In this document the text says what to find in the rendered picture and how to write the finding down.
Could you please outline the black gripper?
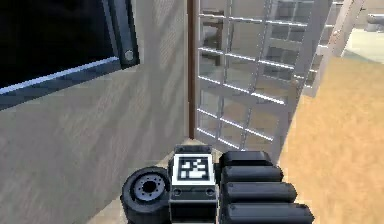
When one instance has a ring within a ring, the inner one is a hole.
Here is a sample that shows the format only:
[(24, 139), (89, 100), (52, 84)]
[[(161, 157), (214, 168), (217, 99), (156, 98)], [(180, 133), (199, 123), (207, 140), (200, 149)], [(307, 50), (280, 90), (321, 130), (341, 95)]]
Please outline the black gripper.
[(128, 224), (169, 224), (169, 192), (165, 168), (150, 166), (131, 174), (120, 196)]

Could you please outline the white glass pane door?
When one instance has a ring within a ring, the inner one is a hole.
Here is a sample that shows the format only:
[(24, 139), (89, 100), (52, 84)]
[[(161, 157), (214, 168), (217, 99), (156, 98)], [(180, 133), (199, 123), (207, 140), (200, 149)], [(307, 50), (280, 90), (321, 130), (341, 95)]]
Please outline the white glass pane door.
[(198, 140), (277, 161), (302, 95), (314, 96), (365, 0), (195, 0)]

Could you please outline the black framed window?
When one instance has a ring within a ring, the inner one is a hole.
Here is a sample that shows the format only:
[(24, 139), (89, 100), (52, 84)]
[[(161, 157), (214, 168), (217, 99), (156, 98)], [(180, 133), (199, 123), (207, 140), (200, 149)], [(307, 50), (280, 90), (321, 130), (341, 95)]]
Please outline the black framed window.
[(0, 0), (0, 111), (139, 63), (132, 0)]

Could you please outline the brown door frame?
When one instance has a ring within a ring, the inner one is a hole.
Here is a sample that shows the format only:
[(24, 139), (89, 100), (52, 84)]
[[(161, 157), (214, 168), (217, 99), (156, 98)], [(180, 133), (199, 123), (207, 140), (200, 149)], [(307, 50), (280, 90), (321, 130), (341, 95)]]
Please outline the brown door frame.
[(188, 34), (188, 136), (195, 138), (195, 33), (194, 33), (194, 6), (195, 0), (187, 0), (187, 34)]

